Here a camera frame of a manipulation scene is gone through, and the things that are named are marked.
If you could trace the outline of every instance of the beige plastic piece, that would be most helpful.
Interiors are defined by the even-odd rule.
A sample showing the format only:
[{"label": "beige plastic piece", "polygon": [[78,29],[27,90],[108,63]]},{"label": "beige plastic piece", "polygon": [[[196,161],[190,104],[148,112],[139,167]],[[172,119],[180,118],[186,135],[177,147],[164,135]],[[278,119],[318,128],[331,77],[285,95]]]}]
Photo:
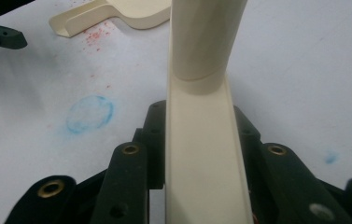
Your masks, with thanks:
[{"label": "beige plastic piece", "polygon": [[135,29],[148,29],[170,18],[171,0],[93,0],[50,18],[57,34],[72,37],[110,17],[119,17]]},{"label": "beige plastic piece", "polygon": [[173,1],[173,73],[188,91],[211,91],[221,83],[246,0]]},{"label": "beige plastic piece", "polygon": [[253,223],[225,76],[245,5],[246,0],[173,2],[166,112],[167,224]]}]

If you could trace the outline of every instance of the pink speckle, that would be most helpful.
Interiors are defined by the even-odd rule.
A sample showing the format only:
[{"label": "pink speckle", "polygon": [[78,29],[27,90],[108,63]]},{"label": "pink speckle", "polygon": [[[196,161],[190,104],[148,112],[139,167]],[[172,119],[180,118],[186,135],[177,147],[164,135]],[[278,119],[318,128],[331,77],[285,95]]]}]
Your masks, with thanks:
[{"label": "pink speckle", "polygon": [[82,42],[85,42],[86,45],[88,45],[89,47],[95,46],[96,51],[100,51],[101,39],[103,38],[103,36],[109,35],[109,31],[103,24],[101,24],[95,25],[83,31],[83,34],[85,35],[85,40],[83,40]]}]

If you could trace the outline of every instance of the white table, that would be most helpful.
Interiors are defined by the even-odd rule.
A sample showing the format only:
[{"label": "white table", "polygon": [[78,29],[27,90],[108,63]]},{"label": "white table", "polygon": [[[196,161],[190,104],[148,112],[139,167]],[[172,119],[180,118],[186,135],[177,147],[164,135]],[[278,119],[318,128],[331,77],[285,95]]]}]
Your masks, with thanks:
[{"label": "white table", "polygon": [[[104,170],[113,149],[142,127],[148,106],[166,98],[169,22],[138,31],[110,19],[71,39],[51,31],[50,17],[84,2],[36,0],[0,17],[29,44],[0,49],[0,223],[37,180],[81,182]],[[250,0],[228,73],[234,103],[263,142],[292,148],[318,178],[345,186],[352,1]],[[163,223],[163,194],[152,197],[151,223]]]}]

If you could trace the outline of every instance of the white surface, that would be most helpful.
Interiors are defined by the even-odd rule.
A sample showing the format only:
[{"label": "white surface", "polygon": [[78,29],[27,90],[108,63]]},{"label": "white surface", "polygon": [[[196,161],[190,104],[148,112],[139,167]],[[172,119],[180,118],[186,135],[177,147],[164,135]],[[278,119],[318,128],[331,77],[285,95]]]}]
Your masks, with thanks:
[{"label": "white surface", "polygon": [[[48,19],[83,2],[37,0],[0,18],[29,43],[0,49],[0,223],[37,180],[80,182],[105,169],[113,148],[142,127],[148,106],[166,97],[168,23],[137,31],[111,19],[71,39],[54,34]],[[352,1],[250,0],[228,74],[234,103],[264,142],[291,147],[317,177],[345,186],[352,177]],[[68,133],[69,109],[90,95],[112,102],[112,120]]]},{"label": "white surface", "polygon": [[172,4],[165,140],[167,224],[253,223],[225,76],[245,5],[244,0]]}]

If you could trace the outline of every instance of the red ink stain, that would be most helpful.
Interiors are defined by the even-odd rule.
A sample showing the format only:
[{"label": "red ink stain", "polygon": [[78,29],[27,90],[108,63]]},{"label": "red ink stain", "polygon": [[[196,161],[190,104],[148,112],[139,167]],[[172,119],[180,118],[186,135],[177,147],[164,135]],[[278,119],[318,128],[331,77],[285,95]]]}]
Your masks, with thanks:
[{"label": "red ink stain", "polygon": [[92,28],[83,31],[83,34],[85,34],[85,41],[88,46],[95,46],[96,51],[100,50],[100,39],[103,36],[106,36],[109,34],[109,32],[103,27],[97,27],[93,26]]}]

